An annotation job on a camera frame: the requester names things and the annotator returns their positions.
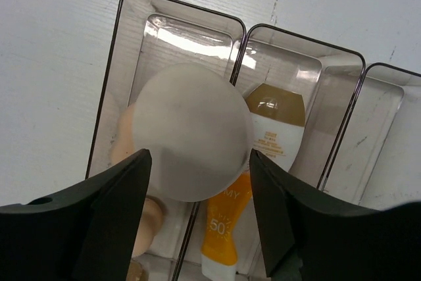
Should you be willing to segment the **round peach makeup sponge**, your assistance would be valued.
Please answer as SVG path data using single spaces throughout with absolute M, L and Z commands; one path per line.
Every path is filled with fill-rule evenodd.
M 147 196 L 132 250 L 132 258 L 144 254 L 152 245 L 164 223 L 164 208 L 156 197 Z

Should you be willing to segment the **round beige powder puff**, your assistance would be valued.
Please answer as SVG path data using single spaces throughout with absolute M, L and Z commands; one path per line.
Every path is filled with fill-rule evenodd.
M 251 114 L 240 92 L 214 71 L 181 63 L 159 71 L 134 103 L 132 138 L 152 156 L 151 186 L 183 202 L 232 185 L 253 145 Z

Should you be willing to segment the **orange sunscreen tube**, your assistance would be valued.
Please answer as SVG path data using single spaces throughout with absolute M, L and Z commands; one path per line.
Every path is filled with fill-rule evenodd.
M 245 221 L 235 226 L 252 197 L 248 171 L 223 192 L 207 200 L 207 221 L 201 246 L 201 272 L 209 280 L 235 280 L 247 273 L 255 252 L 255 229 Z

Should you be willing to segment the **gourd-shaped peach makeup sponge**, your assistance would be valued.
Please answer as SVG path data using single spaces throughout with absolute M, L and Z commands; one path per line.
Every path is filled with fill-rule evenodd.
M 127 107 L 118 119 L 116 139 L 110 152 L 111 165 L 114 166 L 135 152 L 132 126 L 134 106 L 132 103 Z

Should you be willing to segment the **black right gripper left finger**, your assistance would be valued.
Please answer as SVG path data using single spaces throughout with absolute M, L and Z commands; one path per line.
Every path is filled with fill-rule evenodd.
M 28 204 L 1 208 L 2 280 L 125 280 L 152 158 L 117 165 Z

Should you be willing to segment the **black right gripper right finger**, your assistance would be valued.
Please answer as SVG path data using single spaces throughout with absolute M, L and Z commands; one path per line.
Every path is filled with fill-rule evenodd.
M 420 279 L 419 202 L 382 211 L 353 205 L 290 175 L 257 150 L 250 172 L 269 279 Z

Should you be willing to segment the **white oval sunscreen bottle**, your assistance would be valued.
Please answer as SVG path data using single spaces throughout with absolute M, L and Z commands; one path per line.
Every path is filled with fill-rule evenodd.
M 249 91 L 245 101 L 253 122 L 253 148 L 289 171 L 305 131 L 303 96 L 261 83 Z

